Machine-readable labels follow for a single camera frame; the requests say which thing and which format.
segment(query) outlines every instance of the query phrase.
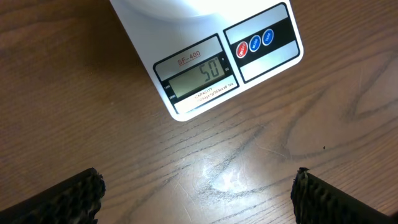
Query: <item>white kitchen scale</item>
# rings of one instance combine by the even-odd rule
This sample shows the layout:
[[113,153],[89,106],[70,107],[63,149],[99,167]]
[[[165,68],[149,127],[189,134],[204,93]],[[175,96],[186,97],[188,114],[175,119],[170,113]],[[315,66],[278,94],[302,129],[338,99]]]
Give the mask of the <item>white kitchen scale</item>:
[[303,57],[289,0],[111,2],[177,121],[198,116]]

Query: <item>table surface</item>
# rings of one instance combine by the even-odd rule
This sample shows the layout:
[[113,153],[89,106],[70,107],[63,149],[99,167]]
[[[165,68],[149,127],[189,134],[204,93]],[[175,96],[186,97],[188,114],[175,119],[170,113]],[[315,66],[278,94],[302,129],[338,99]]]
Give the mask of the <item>table surface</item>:
[[0,210],[89,167],[100,223],[294,223],[299,167],[398,210],[398,1],[294,1],[296,66],[173,120],[108,1],[0,1]]

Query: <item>red button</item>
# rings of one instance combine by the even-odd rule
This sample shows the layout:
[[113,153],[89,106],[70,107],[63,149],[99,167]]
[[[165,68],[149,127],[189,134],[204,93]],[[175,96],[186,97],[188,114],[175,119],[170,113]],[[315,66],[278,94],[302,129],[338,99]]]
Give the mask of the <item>red button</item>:
[[242,41],[238,45],[238,48],[236,49],[236,56],[238,56],[238,58],[244,58],[244,56],[246,56],[246,54],[248,54],[248,50],[249,50],[248,43],[245,41]]

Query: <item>scale platform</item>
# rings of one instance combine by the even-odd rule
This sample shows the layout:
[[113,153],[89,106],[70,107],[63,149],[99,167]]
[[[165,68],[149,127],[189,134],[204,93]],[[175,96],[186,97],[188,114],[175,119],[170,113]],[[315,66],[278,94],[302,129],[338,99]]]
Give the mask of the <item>scale platform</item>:
[[303,57],[288,0],[224,1],[229,4],[194,19],[161,19],[137,10],[131,1],[111,0],[177,121],[198,116]]

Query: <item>digital kitchen scale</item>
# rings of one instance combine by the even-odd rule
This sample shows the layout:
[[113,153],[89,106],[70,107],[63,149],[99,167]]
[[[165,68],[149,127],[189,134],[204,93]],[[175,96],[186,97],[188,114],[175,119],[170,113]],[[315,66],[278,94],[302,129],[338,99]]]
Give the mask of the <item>digital kitchen scale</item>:
[[205,112],[303,57],[288,0],[111,2],[177,121]]

